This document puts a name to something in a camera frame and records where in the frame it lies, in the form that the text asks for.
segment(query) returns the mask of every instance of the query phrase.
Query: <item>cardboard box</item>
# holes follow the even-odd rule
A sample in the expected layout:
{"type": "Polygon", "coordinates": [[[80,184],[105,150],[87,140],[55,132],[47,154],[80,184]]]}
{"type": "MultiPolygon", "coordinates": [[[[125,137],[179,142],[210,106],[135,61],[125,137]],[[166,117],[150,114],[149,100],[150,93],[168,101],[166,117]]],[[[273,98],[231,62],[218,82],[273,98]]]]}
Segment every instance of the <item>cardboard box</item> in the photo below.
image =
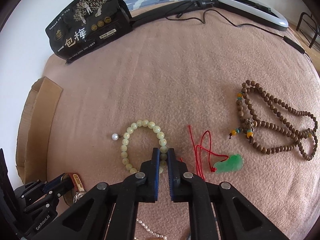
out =
{"type": "Polygon", "coordinates": [[[47,179],[47,152],[54,113],[62,88],[47,77],[35,82],[24,105],[18,130],[16,164],[24,184],[47,179]]]}

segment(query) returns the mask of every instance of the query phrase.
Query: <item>power cord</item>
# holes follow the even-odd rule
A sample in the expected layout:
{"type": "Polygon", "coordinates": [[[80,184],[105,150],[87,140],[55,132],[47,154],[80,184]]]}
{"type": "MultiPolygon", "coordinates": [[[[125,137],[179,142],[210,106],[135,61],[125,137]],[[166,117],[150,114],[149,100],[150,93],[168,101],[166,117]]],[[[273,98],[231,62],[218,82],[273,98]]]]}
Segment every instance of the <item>power cord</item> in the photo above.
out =
{"type": "Polygon", "coordinates": [[[196,0],[186,1],[186,3],[180,4],[180,5],[178,5],[177,7],[171,9],[170,11],[172,11],[172,10],[174,10],[174,9],[176,9],[176,8],[184,5],[184,4],[190,3],[190,6],[189,6],[189,7],[187,7],[182,13],[180,13],[180,14],[178,14],[178,15],[176,16],[177,19],[173,19],[173,18],[167,17],[167,15],[168,15],[168,13],[169,13],[170,11],[168,11],[168,12],[165,14],[165,18],[166,18],[167,20],[169,20],[169,21],[198,20],[198,21],[200,21],[201,23],[205,24],[205,14],[206,14],[207,12],[209,12],[209,11],[214,11],[214,12],[218,13],[221,17],[223,17],[224,19],[226,19],[226,20],[227,20],[231,25],[233,25],[234,27],[252,26],[252,27],[258,28],[258,29],[260,29],[260,30],[263,30],[263,31],[265,31],[265,32],[267,32],[267,33],[270,33],[270,34],[272,34],[272,35],[275,35],[275,36],[278,36],[278,37],[282,38],[286,43],[288,43],[289,45],[291,45],[292,47],[294,47],[294,48],[295,48],[297,51],[299,51],[301,54],[306,54],[306,55],[308,56],[308,58],[310,59],[311,63],[312,63],[312,60],[311,60],[310,56],[305,52],[305,50],[303,49],[303,47],[301,47],[299,44],[297,44],[296,42],[294,42],[293,40],[291,40],[291,39],[288,38],[287,36],[281,36],[281,35],[279,35],[279,34],[277,34],[277,33],[273,33],[273,32],[271,32],[271,31],[268,31],[268,30],[266,30],[266,29],[264,29],[264,28],[261,28],[261,27],[259,27],[259,26],[257,26],[257,25],[251,24],[251,23],[242,23],[242,24],[236,25],[236,24],[234,24],[233,22],[231,22],[227,17],[225,17],[223,14],[221,14],[219,11],[217,11],[217,10],[215,10],[215,9],[207,9],[207,10],[205,10],[205,11],[203,12],[203,14],[202,14],[203,20],[200,19],[200,18],[198,18],[198,17],[190,17],[190,18],[180,19],[180,17],[185,13],[185,11],[187,11],[192,5],[194,5],[195,2],[196,2],[196,0]]]}

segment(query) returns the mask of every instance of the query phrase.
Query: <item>fuzzy fabric surface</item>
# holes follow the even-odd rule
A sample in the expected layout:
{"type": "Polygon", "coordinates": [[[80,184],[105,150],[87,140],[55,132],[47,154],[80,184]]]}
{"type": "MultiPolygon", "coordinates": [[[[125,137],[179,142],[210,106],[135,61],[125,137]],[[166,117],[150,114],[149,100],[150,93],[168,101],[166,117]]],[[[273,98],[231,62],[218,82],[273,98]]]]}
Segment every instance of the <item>fuzzy fabric surface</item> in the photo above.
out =
{"type": "MultiPolygon", "coordinates": [[[[143,8],[139,14],[150,8],[143,8]]],[[[219,10],[236,24],[253,23],[219,10]]],[[[202,11],[183,17],[202,17],[202,11]]],[[[269,30],[295,40],[293,34],[269,30]]],[[[243,134],[229,140],[239,126],[236,95],[247,79],[255,80],[275,97],[297,110],[320,116],[320,80],[309,59],[281,38],[251,26],[235,28],[215,12],[206,24],[196,20],[157,20],[142,25],[118,40],[76,60],[70,65],[51,56],[44,75],[63,88],[52,123],[48,180],[63,172],[78,172],[87,190],[98,182],[114,184],[129,176],[120,156],[123,133],[139,119],[155,122],[165,133],[168,146],[196,172],[188,127],[196,143],[204,131],[212,134],[212,150],[241,154],[243,168],[236,172],[210,172],[207,154],[202,154],[208,182],[230,182],[291,240],[302,240],[320,214],[318,171],[320,158],[305,161],[298,149],[263,155],[248,144],[243,134]]],[[[258,95],[250,95],[261,120],[283,126],[258,95]]],[[[313,128],[309,117],[279,110],[292,125],[313,128]]],[[[265,147],[287,145],[278,132],[257,128],[255,140],[265,147]]],[[[145,127],[130,136],[128,155],[139,169],[158,147],[156,134],[145,127]]],[[[303,140],[311,153],[313,140],[303,140]]],[[[212,157],[211,162],[221,158],[212,157]]],[[[167,168],[160,174],[156,203],[141,203],[138,218],[168,239],[185,240],[189,233],[187,203],[172,203],[167,168]]],[[[60,201],[59,211],[67,207],[60,201]]],[[[141,226],[135,236],[150,239],[141,226]]]]}

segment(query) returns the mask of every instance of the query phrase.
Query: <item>white pearl charm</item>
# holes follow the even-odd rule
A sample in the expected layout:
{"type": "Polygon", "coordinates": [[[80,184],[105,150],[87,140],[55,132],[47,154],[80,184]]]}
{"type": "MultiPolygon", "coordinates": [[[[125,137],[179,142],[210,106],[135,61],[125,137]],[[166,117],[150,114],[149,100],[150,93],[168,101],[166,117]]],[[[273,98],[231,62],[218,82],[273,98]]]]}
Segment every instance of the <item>white pearl charm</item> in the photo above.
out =
{"type": "Polygon", "coordinates": [[[166,153],[161,153],[161,154],[160,154],[160,160],[161,160],[161,161],[165,161],[167,158],[168,158],[168,156],[167,156],[166,153]]]}
{"type": "Polygon", "coordinates": [[[160,139],[159,140],[159,144],[161,145],[161,146],[165,146],[166,144],[167,144],[167,140],[166,139],[160,139]]]}
{"type": "Polygon", "coordinates": [[[148,127],[149,127],[150,129],[153,129],[155,126],[156,126],[156,124],[155,124],[154,122],[149,122],[149,123],[148,123],[148,127]]]}
{"type": "Polygon", "coordinates": [[[116,140],[119,139],[119,135],[116,134],[116,133],[114,133],[111,137],[112,137],[112,139],[113,139],[114,141],[116,141],[116,140]]]}
{"type": "Polygon", "coordinates": [[[142,126],[143,127],[147,127],[148,126],[149,121],[148,120],[143,120],[142,121],[142,126]]]}
{"type": "Polygon", "coordinates": [[[159,125],[156,125],[154,128],[153,128],[153,132],[154,133],[159,133],[161,131],[161,128],[159,125]]]}
{"type": "Polygon", "coordinates": [[[165,168],[167,166],[166,161],[160,161],[160,167],[165,168]]]}
{"type": "Polygon", "coordinates": [[[164,138],[164,132],[158,132],[157,133],[157,138],[158,139],[163,139],[164,138]]]}
{"type": "Polygon", "coordinates": [[[128,148],[126,145],[121,145],[120,149],[122,152],[126,152],[128,148]]]}
{"type": "Polygon", "coordinates": [[[122,145],[128,145],[128,144],[129,144],[128,139],[123,139],[123,140],[122,140],[122,145]]]}
{"type": "Polygon", "coordinates": [[[133,123],[131,124],[131,128],[132,128],[133,130],[136,130],[136,129],[138,128],[138,125],[137,125],[135,122],[133,122],[133,123]]]}
{"type": "Polygon", "coordinates": [[[124,159],[124,158],[127,158],[128,157],[128,154],[126,152],[122,152],[121,153],[121,157],[124,159]]]}
{"type": "Polygon", "coordinates": [[[130,133],[125,132],[125,133],[123,134],[123,138],[124,138],[124,139],[129,139],[129,138],[130,138],[130,133]]]}
{"type": "Polygon", "coordinates": [[[161,153],[167,153],[167,151],[168,151],[167,146],[161,146],[161,147],[160,147],[160,152],[161,152],[161,153]]]}
{"type": "Polygon", "coordinates": [[[137,173],[138,171],[137,171],[137,169],[136,168],[132,168],[131,170],[130,170],[130,174],[135,174],[135,173],[137,173]]]}
{"type": "Polygon", "coordinates": [[[131,170],[132,169],[132,164],[128,163],[125,165],[125,168],[127,171],[131,170]]]}
{"type": "Polygon", "coordinates": [[[122,163],[123,163],[124,165],[129,164],[129,159],[128,159],[128,158],[122,159],[122,163]]]}
{"type": "Polygon", "coordinates": [[[132,128],[132,127],[128,127],[128,128],[127,128],[127,133],[132,134],[132,133],[133,133],[133,128],[132,128]]]}

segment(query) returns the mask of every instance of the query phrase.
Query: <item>wooden floor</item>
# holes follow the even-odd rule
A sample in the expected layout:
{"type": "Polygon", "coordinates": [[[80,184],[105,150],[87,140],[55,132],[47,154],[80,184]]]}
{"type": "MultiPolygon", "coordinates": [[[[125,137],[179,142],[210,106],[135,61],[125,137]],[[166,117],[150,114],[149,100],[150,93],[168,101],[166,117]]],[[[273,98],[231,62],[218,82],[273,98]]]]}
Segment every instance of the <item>wooden floor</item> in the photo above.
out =
{"type": "Polygon", "coordinates": [[[294,36],[298,39],[306,53],[311,57],[312,63],[315,66],[315,69],[317,70],[319,76],[320,76],[320,51],[313,46],[311,49],[309,48],[309,42],[303,36],[303,34],[300,31],[296,31],[296,26],[293,24],[289,24],[290,28],[294,31],[294,36]]]}

